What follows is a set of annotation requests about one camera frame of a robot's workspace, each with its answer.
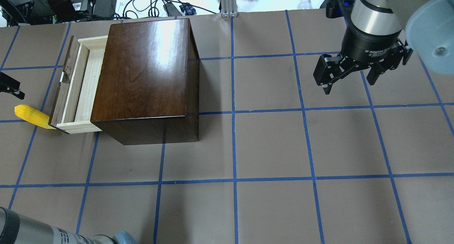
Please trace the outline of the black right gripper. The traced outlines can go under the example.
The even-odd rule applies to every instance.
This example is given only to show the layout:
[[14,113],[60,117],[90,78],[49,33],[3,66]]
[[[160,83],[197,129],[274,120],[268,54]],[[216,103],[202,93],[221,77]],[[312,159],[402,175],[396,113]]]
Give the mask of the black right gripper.
[[369,85],[375,85],[379,77],[399,64],[406,65],[413,54],[407,42],[398,37],[400,31],[388,35],[368,34],[355,26],[348,26],[338,55],[319,56],[313,76],[318,86],[329,95],[333,84],[352,72],[370,68],[366,76]]

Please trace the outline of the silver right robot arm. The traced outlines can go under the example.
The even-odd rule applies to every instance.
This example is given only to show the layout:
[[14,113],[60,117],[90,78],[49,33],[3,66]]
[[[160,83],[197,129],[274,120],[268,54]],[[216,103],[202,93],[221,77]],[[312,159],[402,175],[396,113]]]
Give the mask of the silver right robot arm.
[[453,0],[324,0],[329,19],[347,27],[338,55],[322,54],[313,77],[329,95],[350,73],[369,70],[370,85],[406,65],[413,52],[438,74],[453,74]]

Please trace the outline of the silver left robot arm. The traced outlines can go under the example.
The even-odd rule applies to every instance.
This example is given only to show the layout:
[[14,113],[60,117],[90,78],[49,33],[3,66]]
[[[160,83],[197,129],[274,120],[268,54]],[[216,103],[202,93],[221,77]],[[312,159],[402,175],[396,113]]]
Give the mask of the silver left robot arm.
[[[21,83],[1,72],[1,92],[23,100]],[[49,116],[27,105],[15,107],[15,114],[44,129],[54,129],[48,124]],[[119,231],[114,237],[99,234],[85,237],[70,231],[20,215],[1,207],[1,244],[138,244],[131,234]]]

